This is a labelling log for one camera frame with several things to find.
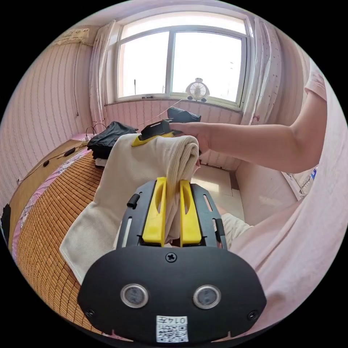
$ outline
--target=floor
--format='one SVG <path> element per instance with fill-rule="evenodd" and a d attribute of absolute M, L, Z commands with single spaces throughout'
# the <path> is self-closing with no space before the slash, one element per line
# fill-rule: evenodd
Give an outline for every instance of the floor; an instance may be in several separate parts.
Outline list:
<path fill-rule="evenodd" d="M 191 183 L 209 191 L 217 207 L 244 221 L 243 206 L 239 190 L 231 188 L 230 173 L 213 167 L 201 166 Z"/>

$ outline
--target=pink bedsheet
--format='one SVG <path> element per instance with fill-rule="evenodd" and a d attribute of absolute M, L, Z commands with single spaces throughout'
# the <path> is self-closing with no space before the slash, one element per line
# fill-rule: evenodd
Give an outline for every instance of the pink bedsheet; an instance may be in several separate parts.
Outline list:
<path fill-rule="evenodd" d="M 76 134 L 74 135 L 71 140 L 85 140 L 86 134 Z M 35 191 L 35 193 L 30 198 L 29 202 L 26 204 L 24 210 L 22 211 L 22 214 L 17 222 L 17 225 L 14 229 L 13 238 L 12 238 L 12 257 L 14 261 L 17 263 L 17 245 L 18 245 L 18 239 L 21 233 L 21 229 L 23 227 L 23 224 L 31 210 L 31 208 L 34 206 L 37 199 L 45 192 L 45 190 L 52 184 L 52 182 L 60 175 L 62 174 L 68 167 L 70 167 L 75 161 L 77 161 L 79 158 L 83 157 L 86 153 L 88 153 L 89 150 L 87 148 L 83 149 L 79 153 L 77 153 L 75 156 L 69 158 L 66 162 L 64 162 L 57 170 L 55 170 L 43 183 L 42 185 Z"/>

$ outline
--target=window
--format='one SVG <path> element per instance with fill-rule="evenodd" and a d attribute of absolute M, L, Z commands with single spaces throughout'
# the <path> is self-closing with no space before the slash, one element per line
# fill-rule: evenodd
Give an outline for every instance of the window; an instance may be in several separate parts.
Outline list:
<path fill-rule="evenodd" d="M 200 77 L 210 96 L 236 102 L 241 66 L 241 40 L 210 33 L 177 33 L 174 45 L 173 93 Z"/>
<path fill-rule="evenodd" d="M 119 97 L 165 92 L 169 32 L 120 46 Z"/>
<path fill-rule="evenodd" d="M 245 24 L 242 19 L 207 12 L 175 12 L 158 14 L 127 24 L 122 30 L 122 39 L 148 30 L 177 25 L 205 25 L 232 30 L 245 34 Z"/>
<path fill-rule="evenodd" d="M 247 69 L 242 19 L 214 13 L 178 12 L 123 27 L 116 45 L 116 100 L 186 99 L 202 78 L 208 103 L 240 109 Z"/>

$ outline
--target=pink shirt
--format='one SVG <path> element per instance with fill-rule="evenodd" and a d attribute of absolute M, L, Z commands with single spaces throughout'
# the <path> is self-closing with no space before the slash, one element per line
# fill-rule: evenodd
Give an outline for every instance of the pink shirt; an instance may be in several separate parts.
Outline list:
<path fill-rule="evenodd" d="M 256 270 L 268 301 L 254 327 L 242 336 L 284 319 L 312 293 L 347 228 L 347 124 L 331 86 L 312 63 L 305 90 L 327 100 L 325 141 L 311 191 L 244 232 L 229 249 Z"/>

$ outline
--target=small fan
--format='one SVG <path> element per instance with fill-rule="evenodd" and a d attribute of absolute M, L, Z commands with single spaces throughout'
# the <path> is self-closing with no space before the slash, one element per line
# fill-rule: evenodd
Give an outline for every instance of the small fan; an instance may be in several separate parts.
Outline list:
<path fill-rule="evenodd" d="M 190 83 L 186 88 L 186 93 L 188 94 L 187 99 L 195 101 L 206 102 L 206 97 L 209 95 L 208 87 L 203 83 L 203 79 L 196 78 L 196 81 Z"/>

